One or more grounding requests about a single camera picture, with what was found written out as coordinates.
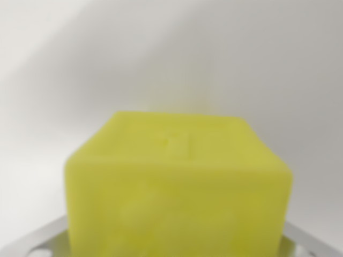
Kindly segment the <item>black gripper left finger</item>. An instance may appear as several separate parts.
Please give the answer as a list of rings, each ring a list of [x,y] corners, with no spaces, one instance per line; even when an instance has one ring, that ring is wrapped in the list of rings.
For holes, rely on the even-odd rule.
[[[70,256],[67,217],[62,216],[1,249],[1,256]]]

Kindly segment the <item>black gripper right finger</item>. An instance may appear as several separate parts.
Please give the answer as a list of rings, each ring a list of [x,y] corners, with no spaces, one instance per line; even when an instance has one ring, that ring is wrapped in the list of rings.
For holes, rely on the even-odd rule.
[[[286,222],[277,256],[342,257],[342,251]]]

